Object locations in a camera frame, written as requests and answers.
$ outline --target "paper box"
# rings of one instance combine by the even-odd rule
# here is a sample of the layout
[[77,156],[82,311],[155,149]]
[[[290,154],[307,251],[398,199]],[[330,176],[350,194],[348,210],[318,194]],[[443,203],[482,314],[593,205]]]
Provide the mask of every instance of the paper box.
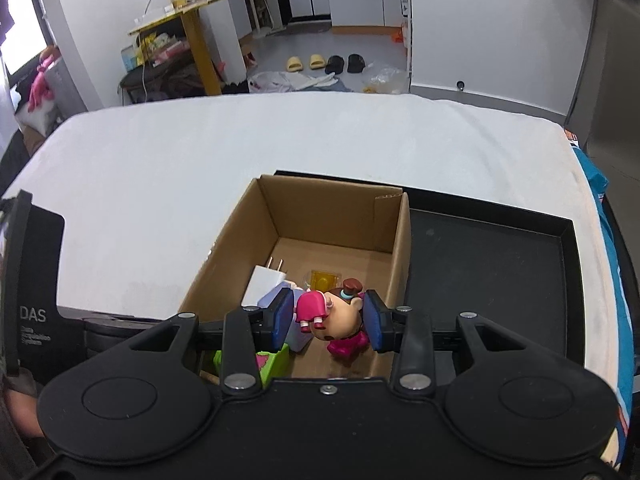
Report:
[[[220,231],[180,308],[201,321],[240,305],[254,266],[284,261],[299,285],[312,269],[357,278],[387,306],[404,298],[411,251],[409,204],[402,189],[321,178],[263,175],[249,184]],[[371,348],[350,364],[313,339],[292,356],[299,378],[388,376],[392,355]]]

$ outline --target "yellow table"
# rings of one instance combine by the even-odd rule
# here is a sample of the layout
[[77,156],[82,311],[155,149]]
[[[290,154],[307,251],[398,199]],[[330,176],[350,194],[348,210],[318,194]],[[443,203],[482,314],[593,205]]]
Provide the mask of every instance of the yellow table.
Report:
[[200,24],[200,13],[198,10],[200,7],[207,6],[209,4],[218,2],[220,0],[196,0],[180,9],[177,9],[173,14],[168,16],[162,16],[157,20],[145,23],[140,27],[134,28],[129,31],[130,36],[145,32],[152,28],[162,25],[163,23],[174,20],[180,17],[182,20],[182,26],[187,35],[191,53],[193,54],[193,60],[196,63],[196,69],[202,80],[204,91],[207,95],[220,95],[222,90],[220,89],[220,80],[216,75],[216,70],[213,67],[209,50],[207,49],[207,43],[202,33],[202,25]]

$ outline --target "window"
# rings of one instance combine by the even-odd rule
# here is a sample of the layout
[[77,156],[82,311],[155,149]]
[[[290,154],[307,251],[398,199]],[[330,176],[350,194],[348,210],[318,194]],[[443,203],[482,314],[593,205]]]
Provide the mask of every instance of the window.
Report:
[[9,13],[15,25],[0,45],[2,59],[9,74],[41,53],[47,46],[31,0],[8,0]]
[[38,55],[53,40],[39,0],[8,0],[8,7],[15,24],[0,44],[0,52],[12,86],[38,65]]

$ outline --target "plastic bag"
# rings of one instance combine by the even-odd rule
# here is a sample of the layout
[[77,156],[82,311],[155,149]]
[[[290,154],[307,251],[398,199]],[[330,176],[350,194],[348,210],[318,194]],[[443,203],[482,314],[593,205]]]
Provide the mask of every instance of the plastic bag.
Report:
[[249,94],[291,92],[293,88],[282,72],[260,72],[249,78]]
[[409,82],[405,70],[374,61],[362,72],[364,92],[370,94],[406,94]]

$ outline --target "person's hand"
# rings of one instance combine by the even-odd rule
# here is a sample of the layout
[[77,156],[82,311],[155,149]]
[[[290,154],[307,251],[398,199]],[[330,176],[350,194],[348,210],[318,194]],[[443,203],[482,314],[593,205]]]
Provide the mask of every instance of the person's hand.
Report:
[[4,403],[20,436],[27,438],[44,436],[36,416],[36,399],[6,388],[4,390]]

